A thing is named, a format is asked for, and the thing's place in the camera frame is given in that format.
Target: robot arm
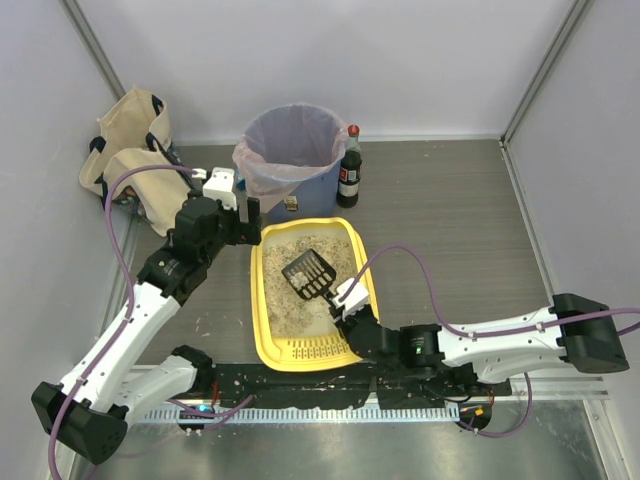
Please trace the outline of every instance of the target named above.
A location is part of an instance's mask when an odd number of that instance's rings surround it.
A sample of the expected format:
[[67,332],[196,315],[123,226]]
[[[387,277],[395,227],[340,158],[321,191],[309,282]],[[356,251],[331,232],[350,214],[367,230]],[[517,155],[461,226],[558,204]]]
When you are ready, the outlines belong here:
[[[479,382],[495,384],[519,373],[566,363],[582,373],[629,368],[611,317],[490,338],[461,337],[436,324],[392,330],[378,324],[362,284],[340,300],[352,282],[340,285],[331,299],[336,327],[356,355],[413,376],[432,378],[438,371],[470,364]],[[553,306],[513,318],[452,326],[460,331],[495,332],[608,310],[606,305],[573,294],[555,295],[553,301]]]
[[128,428],[151,408],[179,393],[201,391],[211,384],[211,359],[183,346],[150,372],[123,383],[158,330],[207,278],[207,269],[225,245],[257,245],[261,240],[260,205],[248,199],[249,221],[240,221],[233,194],[233,170],[216,168],[202,192],[192,191],[177,213],[167,243],[153,253],[134,287],[136,305],[126,320],[127,305],[118,313],[89,353],[57,385],[42,382],[31,400],[50,433],[53,421],[86,365],[126,328],[73,398],[58,439],[94,464],[108,459]]

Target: litter tray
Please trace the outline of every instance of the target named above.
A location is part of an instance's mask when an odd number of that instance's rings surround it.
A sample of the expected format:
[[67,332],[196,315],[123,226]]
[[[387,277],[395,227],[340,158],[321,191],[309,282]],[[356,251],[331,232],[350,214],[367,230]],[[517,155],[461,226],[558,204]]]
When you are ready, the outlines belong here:
[[[283,372],[313,372],[351,365],[360,361],[360,357],[349,349],[335,328],[334,333],[317,336],[278,338],[271,335],[262,268],[264,250],[303,235],[321,235],[349,242],[358,271],[367,261],[360,235],[342,218],[307,218],[266,227],[262,231],[262,243],[251,251],[251,307],[256,350],[265,365]],[[371,273],[367,271],[360,282],[367,287],[373,313],[378,318]]]

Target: blue trash can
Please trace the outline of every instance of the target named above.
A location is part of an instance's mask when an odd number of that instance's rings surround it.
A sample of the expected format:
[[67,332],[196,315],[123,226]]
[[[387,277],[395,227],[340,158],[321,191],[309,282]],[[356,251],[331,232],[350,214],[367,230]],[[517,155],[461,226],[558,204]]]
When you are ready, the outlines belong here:
[[336,205],[346,124],[321,107],[294,104],[256,118],[233,152],[247,194],[272,223],[329,217]]

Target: dark bottle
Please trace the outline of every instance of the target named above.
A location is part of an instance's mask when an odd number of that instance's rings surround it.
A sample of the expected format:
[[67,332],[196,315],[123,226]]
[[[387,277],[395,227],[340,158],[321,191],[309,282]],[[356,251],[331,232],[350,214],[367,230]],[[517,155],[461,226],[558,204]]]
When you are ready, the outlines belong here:
[[351,208],[358,203],[358,188],[360,187],[360,144],[358,136],[360,127],[349,125],[349,143],[344,158],[340,162],[340,180],[338,182],[338,205],[342,208]]

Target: black litter scoop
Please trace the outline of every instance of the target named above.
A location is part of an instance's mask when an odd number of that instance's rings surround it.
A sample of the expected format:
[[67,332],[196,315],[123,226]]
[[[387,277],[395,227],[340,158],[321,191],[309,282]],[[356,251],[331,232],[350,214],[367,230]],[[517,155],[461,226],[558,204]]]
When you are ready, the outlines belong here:
[[313,248],[310,248],[282,269],[284,278],[303,300],[332,296],[329,287],[336,279],[336,271]]

